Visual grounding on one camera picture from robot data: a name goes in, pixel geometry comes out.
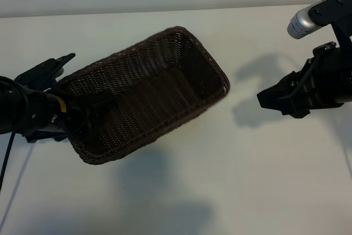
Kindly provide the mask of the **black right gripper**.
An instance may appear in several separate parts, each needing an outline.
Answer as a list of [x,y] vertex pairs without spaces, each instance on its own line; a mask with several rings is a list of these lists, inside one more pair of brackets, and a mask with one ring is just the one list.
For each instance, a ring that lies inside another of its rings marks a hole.
[[343,105],[335,92],[342,82],[340,66],[342,51],[335,42],[313,49],[313,57],[303,68],[283,77],[276,85],[257,94],[262,108],[280,108],[282,115],[301,119],[309,110],[337,108]]

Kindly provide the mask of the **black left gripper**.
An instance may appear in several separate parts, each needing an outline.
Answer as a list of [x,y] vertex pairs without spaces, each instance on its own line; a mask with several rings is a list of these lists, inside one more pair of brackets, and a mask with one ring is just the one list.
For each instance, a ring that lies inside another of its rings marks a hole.
[[96,133],[92,127],[91,118],[96,108],[108,105],[113,97],[110,93],[99,93],[90,96],[55,95],[60,104],[60,113],[56,119],[61,132],[52,133],[54,140],[95,140]]

